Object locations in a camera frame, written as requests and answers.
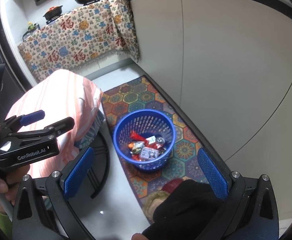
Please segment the green sleeve forearm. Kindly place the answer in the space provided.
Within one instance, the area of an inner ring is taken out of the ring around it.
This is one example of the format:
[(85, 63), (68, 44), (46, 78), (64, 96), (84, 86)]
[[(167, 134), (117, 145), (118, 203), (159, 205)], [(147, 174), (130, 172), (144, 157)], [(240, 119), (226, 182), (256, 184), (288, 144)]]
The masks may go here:
[(0, 213), (0, 229), (9, 239), (12, 239), (12, 222), (7, 215), (2, 213)]

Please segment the person's left hand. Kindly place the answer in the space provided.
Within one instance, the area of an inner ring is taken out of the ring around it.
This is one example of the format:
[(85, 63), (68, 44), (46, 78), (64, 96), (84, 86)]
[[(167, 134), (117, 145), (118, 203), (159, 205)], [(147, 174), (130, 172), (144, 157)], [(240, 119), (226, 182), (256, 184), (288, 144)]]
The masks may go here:
[[(30, 166), (23, 166), (17, 170), (11, 171), (6, 175), (6, 179), (0, 178), (0, 194), (3, 194), (8, 202), (12, 205), (15, 204), (15, 198), (17, 196), (19, 184), (24, 175), (30, 170)], [(0, 204), (0, 213), (6, 214), (2, 205)]]

